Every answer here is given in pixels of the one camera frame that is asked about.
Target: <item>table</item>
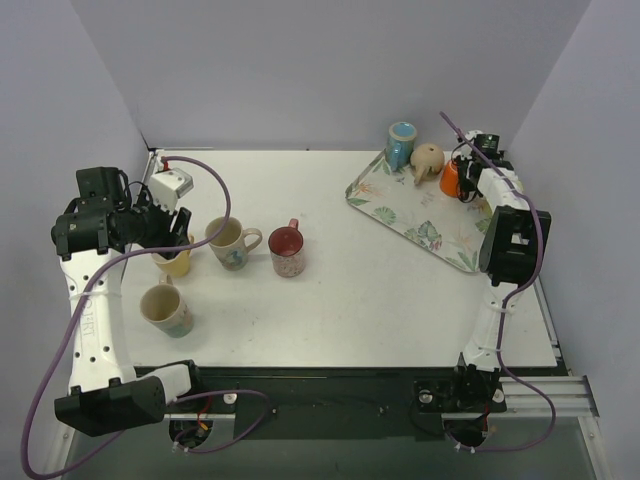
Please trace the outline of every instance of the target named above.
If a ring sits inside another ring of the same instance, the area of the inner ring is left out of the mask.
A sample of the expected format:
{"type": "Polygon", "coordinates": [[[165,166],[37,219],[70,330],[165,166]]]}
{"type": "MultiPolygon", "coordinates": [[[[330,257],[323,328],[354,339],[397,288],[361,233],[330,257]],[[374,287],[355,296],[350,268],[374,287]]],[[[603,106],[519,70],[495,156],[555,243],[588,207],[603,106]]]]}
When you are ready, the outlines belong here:
{"type": "MultiPolygon", "coordinates": [[[[211,165],[225,180],[232,216],[262,230],[248,265],[227,272],[206,246],[191,271],[175,279],[195,326],[172,339],[148,325],[138,304],[158,282],[148,256],[129,261],[123,308],[136,366],[193,359],[220,367],[452,367],[469,340],[485,281],[461,272],[347,205],[346,186],[378,152],[159,151],[211,165]],[[267,238],[300,220],[306,270],[284,279],[272,269],[267,238]]],[[[217,182],[204,170],[175,164],[194,178],[180,205],[190,231],[224,213],[217,182]]],[[[556,365],[533,288],[518,303],[504,343],[512,367],[556,365]]]]}

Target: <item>purple cable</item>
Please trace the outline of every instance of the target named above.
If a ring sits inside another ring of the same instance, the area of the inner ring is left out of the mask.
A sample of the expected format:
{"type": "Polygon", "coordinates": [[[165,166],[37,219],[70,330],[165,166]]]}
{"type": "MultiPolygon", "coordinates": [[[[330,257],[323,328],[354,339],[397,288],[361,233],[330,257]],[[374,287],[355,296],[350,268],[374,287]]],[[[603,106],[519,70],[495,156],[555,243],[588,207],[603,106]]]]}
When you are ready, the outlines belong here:
{"type": "MultiPolygon", "coordinates": [[[[210,448],[209,450],[191,450],[191,449],[189,449],[189,453],[214,453],[214,452],[219,452],[220,450],[224,450],[225,448],[228,448],[228,447],[230,447],[232,445],[235,445],[240,440],[242,440],[244,437],[249,435],[258,425],[260,425],[260,422],[262,422],[262,420],[264,420],[264,417],[267,415],[267,412],[269,411],[269,397],[267,397],[264,393],[258,392],[256,390],[214,390],[212,392],[198,393],[196,395],[189,395],[188,397],[182,397],[182,398],[179,398],[178,400],[176,400],[174,403],[188,402],[189,400],[197,400],[199,398],[215,397],[215,396],[227,395],[227,394],[255,395],[257,397],[262,397],[265,400],[265,407],[264,407],[264,410],[262,412],[262,415],[260,415],[256,419],[255,422],[253,422],[251,425],[249,425],[249,427],[244,432],[242,432],[240,435],[238,435],[236,438],[233,438],[233,439],[229,440],[228,442],[223,443],[222,445],[218,445],[217,447],[210,448]]],[[[176,435],[176,437],[173,439],[173,441],[177,443],[178,440],[180,440],[180,438],[182,438],[183,435],[185,435],[186,433],[191,432],[193,430],[197,430],[197,428],[198,427],[194,427],[194,428],[189,428],[187,430],[183,430],[178,435],[176,435]]]]}
{"type": "MultiPolygon", "coordinates": [[[[536,265],[535,268],[533,269],[533,274],[531,275],[531,278],[529,280],[527,280],[527,282],[516,288],[513,292],[509,293],[505,298],[504,301],[502,302],[502,313],[500,314],[500,325],[498,328],[498,343],[496,345],[496,350],[497,350],[497,355],[498,355],[498,363],[500,364],[500,368],[502,368],[502,371],[504,373],[506,373],[509,377],[511,377],[513,380],[515,380],[516,382],[518,382],[521,385],[524,385],[525,387],[533,390],[534,392],[536,392],[538,395],[540,395],[542,398],[544,398],[547,403],[549,404],[549,407],[551,408],[551,421],[549,422],[549,426],[547,427],[547,430],[544,432],[543,435],[541,435],[539,438],[532,440],[529,443],[525,443],[523,445],[517,445],[515,447],[488,447],[488,448],[482,448],[479,447],[477,449],[475,449],[476,452],[478,453],[491,453],[491,452],[519,452],[522,450],[526,450],[528,448],[531,448],[535,445],[538,445],[539,443],[544,442],[547,438],[549,438],[549,436],[551,435],[551,432],[553,432],[553,429],[556,425],[556,407],[553,404],[553,401],[551,400],[551,398],[544,393],[542,390],[540,390],[538,387],[536,387],[535,385],[532,385],[531,383],[527,382],[526,380],[523,380],[522,378],[518,377],[516,374],[514,374],[511,370],[509,370],[507,368],[507,366],[504,364],[504,360],[502,359],[502,340],[504,337],[504,323],[505,323],[505,310],[507,308],[507,305],[509,304],[509,301],[513,298],[514,295],[517,295],[520,292],[523,292],[524,290],[526,290],[527,288],[529,288],[531,285],[533,285],[533,282],[536,281],[536,278],[538,278],[538,275],[540,275],[540,270],[542,269],[542,258],[544,256],[544,251],[543,251],[543,245],[544,245],[544,240],[543,240],[543,236],[542,236],[542,226],[540,225],[540,218],[538,217],[538,212],[535,209],[535,207],[533,206],[533,202],[531,201],[531,199],[518,192],[515,188],[515,185],[513,184],[513,182],[511,182],[511,180],[509,180],[501,171],[498,167],[496,167],[494,165],[494,163],[489,160],[487,158],[487,156],[482,153],[480,151],[480,149],[478,147],[476,147],[473,143],[471,143],[469,140],[467,140],[467,137],[465,137],[465,134],[462,130],[460,130],[452,121],[451,119],[447,116],[446,113],[444,112],[440,112],[440,116],[444,119],[445,122],[447,122],[449,124],[449,126],[453,129],[454,132],[456,132],[456,135],[458,135],[458,138],[461,138],[462,141],[464,143],[466,143],[469,147],[471,147],[471,149],[489,166],[491,167],[498,175],[500,175],[502,177],[502,179],[506,182],[506,184],[509,186],[509,188],[511,188],[513,190],[513,193],[516,197],[521,198],[522,200],[524,200],[525,202],[527,202],[527,205],[529,206],[529,210],[531,211],[531,216],[533,217],[533,223],[535,225],[536,228],[536,246],[537,246],[537,252],[536,252],[536,265]]],[[[471,448],[465,446],[465,445],[461,445],[461,447],[463,447],[465,450],[471,450],[471,448]]]]}
{"type": "MultiPolygon", "coordinates": [[[[111,267],[113,267],[117,263],[120,263],[129,258],[137,257],[138,255],[145,255],[148,253],[182,252],[184,250],[191,250],[194,248],[201,247],[211,242],[214,238],[216,238],[220,234],[220,232],[222,232],[224,227],[227,225],[227,222],[229,221],[229,215],[231,214],[231,197],[229,196],[229,190],[227,189],[227,186],[225,185],[224,181],[213,168],[211,168],[210,166],[206,165],[205,163],[199,160],[195,160],[189,157],[168,156],[168,157],[162,157],[162,161],[163,163],[168,163],[168,162],[192,163],[201,168],[204,168],[207,172],[209,172],[211,175],[215,177],[215,179],[220,184],[220,187],[222,187],[222,191],[224,192],[224,198],[227,204],[227,209],[224,214],[224,221],[222,222],[222,225],[220,225],[218,230],[216,230],[213,234],[211,234],[210,237],[205,238],[204,240],[201,240],[191,245],[183,245],[179,247],[145,248],[142,250],[136,250],[136,251],[124,253],[110,260],[109,262],[105,263],[101,268],[99,268],[96,271],[96,273],[94,273],[93,276],[87,282],[87,285],[84,288],[83,293],[91,292],[91,290],[93,289],[93,286],[100,279],[100,277],[102,277],[107,270],[109,270],[111,267]]],[[[64,355],[67,345],[69,344],[69,341],[73,336],[73,332],[76,328],[76,325],[78,324],[78,321],[80,320],[80,316],[82,314],[82,311],[84,309],[84,305],[86,302],[87,302],[86,295],[81,296],[80,300],[78,300],[78,304],[76,305],[76,308],[73,311],[73,314],[71,315],[71,320],[69,321],[69,325],[67,326],[67,329],[64,333],[62,342],[60,343],[58,350],[53,356],[51,365],[49,365],[49,368],[44,374],[44,377],[40,381],[40,384],[38,385],[38,389],[36,390],[36,393],[33,396],[33,400],[31,401],[31,405],[29,406],[29,411],[27,412],[27,418],[24,422],[24,427],[22,428],[22,438],[20,440],[20,461],[22,463],[22,470],[29,478],[32,478],[34,480],[49,480],[51,478],[56,478],[61,475],[64,475],[65,473],[70,472],[71,470],[75,470],[80,465],[82,465],[86,461],[93,458],[98,452],[100,452],[103,448],[105,448],[107,445],[109,445],[111,442],[113,442],[116,438],[118,438],[120,435],[124,433],[124,431],[116,433],[109,440],[107,440],[105,443],[103,443],[98,448],[96,448],[93,452],[87,454],[85,457],[78,460],[73,465],[65,467],[56,472],[40,474],[40,473],[34,472],[33,469],[31,468],[31,465],[29,464],[29,436],[31,434],[31,427],[33,426],[33,420],[36,415],[36,410],[38,409],[38,404],[40,403],[40,400],[42,399],[42,395],[44,394],[44,391],[47,388],[47,385],[49,384],[51,377],[53,376],[53,372],[55,372],[56,368],[58,367],[58,364],[60,363],[60,360],[64,355]]]]}

